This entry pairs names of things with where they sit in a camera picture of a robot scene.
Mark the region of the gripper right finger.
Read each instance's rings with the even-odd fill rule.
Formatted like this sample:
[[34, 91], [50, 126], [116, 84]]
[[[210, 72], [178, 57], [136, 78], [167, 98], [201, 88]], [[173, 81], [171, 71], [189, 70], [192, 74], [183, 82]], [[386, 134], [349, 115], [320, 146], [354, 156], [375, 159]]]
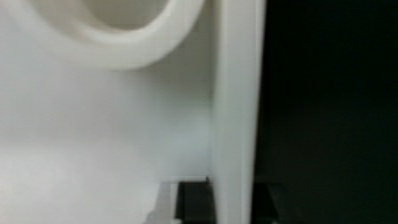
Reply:
[[281, 184], [256, 183], [253, 224], [288, 224], [287, 189]]

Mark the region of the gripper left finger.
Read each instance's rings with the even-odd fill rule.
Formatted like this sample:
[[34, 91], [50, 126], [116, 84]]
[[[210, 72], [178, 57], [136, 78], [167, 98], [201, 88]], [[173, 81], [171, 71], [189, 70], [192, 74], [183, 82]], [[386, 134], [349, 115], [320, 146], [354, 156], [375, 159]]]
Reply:
[[214, 192], [208, 182], [180, 183], [175, 217], [182, 224], [215, 224]]

